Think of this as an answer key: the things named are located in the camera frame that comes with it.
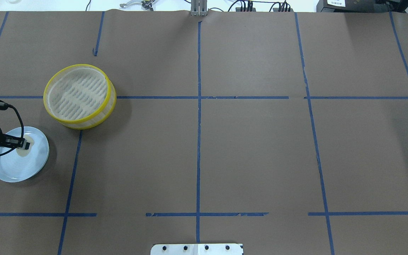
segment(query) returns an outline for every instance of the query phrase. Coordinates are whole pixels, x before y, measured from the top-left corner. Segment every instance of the round steamer basket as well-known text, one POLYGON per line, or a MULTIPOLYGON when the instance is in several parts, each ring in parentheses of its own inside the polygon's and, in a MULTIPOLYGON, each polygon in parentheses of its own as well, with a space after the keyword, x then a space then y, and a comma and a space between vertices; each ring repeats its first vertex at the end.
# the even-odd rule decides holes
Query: round steamer basket
POLYGON ((44 91, 47 112, 71 129, 90 129, 110 116, 116 92, 107 75, 89 64, 76 64, 55 74, 44 91))

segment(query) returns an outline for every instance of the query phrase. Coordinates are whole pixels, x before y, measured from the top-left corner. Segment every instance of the yellow rim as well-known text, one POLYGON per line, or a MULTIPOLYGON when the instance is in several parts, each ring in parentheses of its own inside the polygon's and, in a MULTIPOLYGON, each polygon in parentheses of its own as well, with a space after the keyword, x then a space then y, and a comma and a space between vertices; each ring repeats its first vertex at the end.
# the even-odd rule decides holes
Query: yellow rim
POLYGON ((111 107, 110 111, 108 112, 108 114, 105 115, 104 118, 102 118, 101 120, 99 120, 99 122, 97 122, 97 123, 95 123, 95 124, 92 124, 91 126, 85 126, 85 127, 79 127, 79 128, 75 128, 75 127, 71 128, 71 127, 69 127, 69 126, 67 126, 67 127, 68 127, 68 128, 71 128, 71 129, 75 129, 75 130, 83 130, 83 129, 90 129, 90 128, 92 128, 92 127, 95 127, 95 126, 98 126, 98 125, 102 124, 102 122, 104 122, 104 121, 111 115, 111 113, 113 112, 114 107, 116 106, 116 97, 117 97, 117 95, 116 95, 116 93, 114 92, 114 104, 112 105, 112 107, 111 107))
POLYGON ((60 121, 60 122, 66 123, 66 124, 78 124, 78 123, 83 123, 83 122, 85 122, 85 121, 88 121, 88 120, 94 118, 95 116, 97 116, 99 113, 101 113, 101 112, 104 110, 105 106, 108 104, 108 101, 110 100, 110 97, 111 97, 111 87, 112 87, 112 86, 113 86, 113 84, 111 83, 110 79, 109 79, 108 76, 104 73, 104 71, 102 71, 100 68, 98 68, 98 67, 96 67, 96 66, 93 66, 93 65, 89 65, 89 64, 74 64, 74 65, 71 65, 71 66, 68 66, 68 67, 62 69, 61 71, 59 71, 58 73, 56 73, 56 74, 50 79, 50 81, 48 81, 47 86, 45 87, 45 90, 44 90, 44 106, 45 106, 45 109, 47 110, 47 113, 48 113, 51 117, 53 117, 54 119, 56 119, 57 121, 60 121), (48 106, 47 106, 47 90, 48 90, 48 88, 50 87, 50 84, 52 83, 52 81, 56 78, 56 76, 58 76, 59 74, 61 74, 61 73, 64 72, 64 71, 69 70, 70 68, 81 67, 81 66, 86 66, 86 67, 94 68, 94 69, 96 69, 97 71, 99 71, 101 74, 103 74, 103 76, 105 77, 105 79, 106 79, 106 81, 107 81, 107 87, 108 87, 108 89, 107 89, 107 96, 105 97, 105 100, 103 101, 102 105, 101 105, 94 113, 92 113, 92 114, 90 114, 90 115, 88 115, 88 116, 86 116, 86 117, 84 117, 84 118, 77 119, 77 120, 65 120, 65 119, 58 118, 58 117, 56 117, 56 116, 48 109, 48 106))

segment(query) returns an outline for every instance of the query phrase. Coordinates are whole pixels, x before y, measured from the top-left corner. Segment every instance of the white plate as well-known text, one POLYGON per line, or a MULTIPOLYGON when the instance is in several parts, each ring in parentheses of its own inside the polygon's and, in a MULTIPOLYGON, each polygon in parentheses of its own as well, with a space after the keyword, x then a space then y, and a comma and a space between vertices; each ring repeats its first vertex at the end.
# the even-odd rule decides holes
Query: white plate
MULTIPOLYGON (((8 135, 19 137, 21 128, 12 129, 8 135)), ((38 173, 47 163, 50 147, 47 137, 35 127, 25 126, 23 137, 30 142, 29 150, 15 149, 0 157, 0 179, 6 182, 24 181, 38 173)), ((0 153, 10 150, 0 147, 0 153)))

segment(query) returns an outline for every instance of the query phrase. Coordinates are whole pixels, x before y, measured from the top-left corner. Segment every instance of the metal clamp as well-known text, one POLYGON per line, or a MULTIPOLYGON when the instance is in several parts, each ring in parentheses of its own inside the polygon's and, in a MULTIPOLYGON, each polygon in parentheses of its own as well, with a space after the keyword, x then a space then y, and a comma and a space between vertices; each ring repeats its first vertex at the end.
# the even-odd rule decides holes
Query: metal clamp
POLYGON ((191 0, 191 16, 207 16, 207 0, 191 0))

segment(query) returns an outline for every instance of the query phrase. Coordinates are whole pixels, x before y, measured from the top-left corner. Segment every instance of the cable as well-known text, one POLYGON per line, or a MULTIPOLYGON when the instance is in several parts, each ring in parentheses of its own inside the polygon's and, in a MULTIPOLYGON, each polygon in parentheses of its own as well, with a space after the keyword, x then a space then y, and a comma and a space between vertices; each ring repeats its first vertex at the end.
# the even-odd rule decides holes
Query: cable
POLYGON ((84 11, 87 11, 87 8, 89 7, 89 5, 91 4, 91 1, 92 0, 89 0, 89 3, 87 3, 87 5, 86 5, 86 9, 84 10, 84 11))
POLYGON ((237 2, 242 2, 242 3, 243 3, 243 8, 244 8, 244 9, 246 8, 245 1, 243 1, 243 0, 237 0, 237 1, 233 2, 233 4, 232 4, 232 5, 230 6, 230 8, 228 9, 228 11, 230 11, 231 8, 232 8, 237 2))
POLYGON ((217 9, 217 10, 220 10, 220 11, 222 11, 222 12, 225 12, 224 10, 222 10, 222 9, 220 9, 220 8, 217 8, 217 7, 210 8, 210 10, 211 10, 211 9, 217 9))
POLYGON ((281 3, 280 2, 276 2, 276 3, 274 3, 271 7, 270 7, 270 10, 268 10, 269 12, 271 12, 272 11, 272 9, 273 9, 273 7, 276 5, 276 4, 278 4, 279 5, 279 7, 278 8, 280 8, 281 7, 281 3))
MULTIPOLYGON (((16 115, 17 115, 17 118, 18 118, 18 121, 20 121, 20 126, 21 126, 21 138, 23 139, 24 126, 23 126, 23 121, 21 120, 20 114, 19 114, 18 111, 16 110, 15 106, 13 106, 13 105, 10 104, 10 105, 8 105, 8 107, 9 107, 9 108, 12 108, 12 109, 15 111, 15 113, 16 113, 16 115)), ((15 149, 16 149, 16 148, 12 148, 12 149, 10 149, 10 150, 8 150, 8 151, 6 151, 6 152, 1 153, 1 154, 0 154, 0 157, 1 157, 2 155, 6 155, 6 154, 12 152, 12 151, 15 150, 15 149)))

